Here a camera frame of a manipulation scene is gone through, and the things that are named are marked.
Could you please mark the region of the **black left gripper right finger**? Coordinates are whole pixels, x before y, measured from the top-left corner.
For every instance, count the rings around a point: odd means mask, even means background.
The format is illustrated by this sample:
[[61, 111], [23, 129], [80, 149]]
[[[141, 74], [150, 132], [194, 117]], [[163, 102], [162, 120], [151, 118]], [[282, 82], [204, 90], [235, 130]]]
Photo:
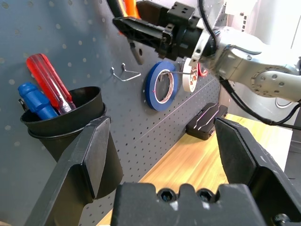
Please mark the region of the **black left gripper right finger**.
[[301, 195], [280, 166], [237, 122], [215, 118], [220, 158], [230, 184], [248, 187], [268, 226], [299, 226]]

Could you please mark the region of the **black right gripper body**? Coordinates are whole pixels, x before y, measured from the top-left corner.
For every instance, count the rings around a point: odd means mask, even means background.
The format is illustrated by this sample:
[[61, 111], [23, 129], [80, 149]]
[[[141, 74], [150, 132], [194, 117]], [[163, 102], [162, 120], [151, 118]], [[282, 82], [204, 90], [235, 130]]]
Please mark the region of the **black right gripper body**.
[[160, 16], [160, 26], [164, 28], [159, 45], [159, 57], [176, 60], [178, 57], [190, 57], [202, 33], [197, 28], [200, 20], [195, 16], [196, 9], [175, 2]]

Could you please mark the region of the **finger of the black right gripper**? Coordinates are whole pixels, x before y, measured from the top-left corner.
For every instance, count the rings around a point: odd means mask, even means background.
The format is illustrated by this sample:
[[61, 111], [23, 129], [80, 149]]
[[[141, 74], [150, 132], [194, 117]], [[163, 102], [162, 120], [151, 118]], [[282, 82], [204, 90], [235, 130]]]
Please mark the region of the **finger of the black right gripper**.
[[154, 49], [168, 49], [172, 43], [173, 35], [171, 32], [141, 19], [118, 17], [114, 18], [112, 22], [128, 39]]
[[137, 9], [142, 20], [155, 26], [167, 26], [168, 21], [166, 15], [169, 10], [168, 8], [153, 1], [144, 0], [137, 2]]

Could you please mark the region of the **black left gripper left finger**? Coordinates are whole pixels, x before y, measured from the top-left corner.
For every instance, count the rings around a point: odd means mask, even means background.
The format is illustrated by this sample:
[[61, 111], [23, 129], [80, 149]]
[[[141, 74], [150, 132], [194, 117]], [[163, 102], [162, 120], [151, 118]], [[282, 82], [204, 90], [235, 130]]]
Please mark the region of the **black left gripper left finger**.
[[111, 119], [85, 126], [63, 152], [40, 194], [27, 226], [77, 226], [84, 207], [96, 199], [102, 179]]

